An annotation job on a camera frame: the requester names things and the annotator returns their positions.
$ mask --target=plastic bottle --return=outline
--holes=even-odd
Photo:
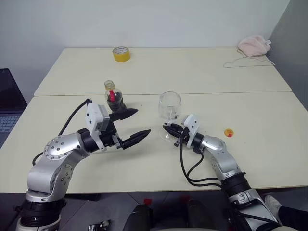
[[[105,99],[112,112],[118,112],[126,109],[126,106],[123,103],[123,94],[120,89],[116,88],[113,81],[105,81],[105,89]]]

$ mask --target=laptop keyboard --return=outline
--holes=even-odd
[[[0,132],[11,132],[19,116],[3,116],[0,117]]]

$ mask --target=laptop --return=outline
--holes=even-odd
[[[0,69],[0,148],[27,107],[9,69]]]

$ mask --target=person's foot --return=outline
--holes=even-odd
[[[279,201],[277,201],[274,197],[272,197],[271,195],[267,195],[264,198],[264,202],[266,204],[266,206],[269,208],[269,210],[271,211],[271,213],[275,216],[275,218],[279,221],[279,223],[281,223],[280,219],[279,219],[279,215],[278,215],[278,211],[280,209],[280,207],[282,206]]]

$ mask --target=robotic arm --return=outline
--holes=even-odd
[[[221,182],[221,188],[226,194],[232,208],[237,211],[236,217],[241,217],[242,230],[255,231],[262,225],[278,226],[278,221],[267,208],[255,189],[252,189],[244,177],[233,156],[228,152],[226,144],[217,137],[198,133],[199,120],[190,114],[182,124],[163,125],[164,129],[178,138],[175,146],[182,145],[193,148],[196,153],[203,153],[211,161],[213,170]]]
[[[52,139],[42,158],[32,167],[27,178],[28,189],[17,231],[55,231],[59,227],[63,199],[74,168],[90,153],[105,151],[108,146],[129,148],[143,140],[151,130],[137,132],[127,140],[120,139],[114,121],[136,113],[126,109],[108,114],[103,105],[88,103],[87,128]]]

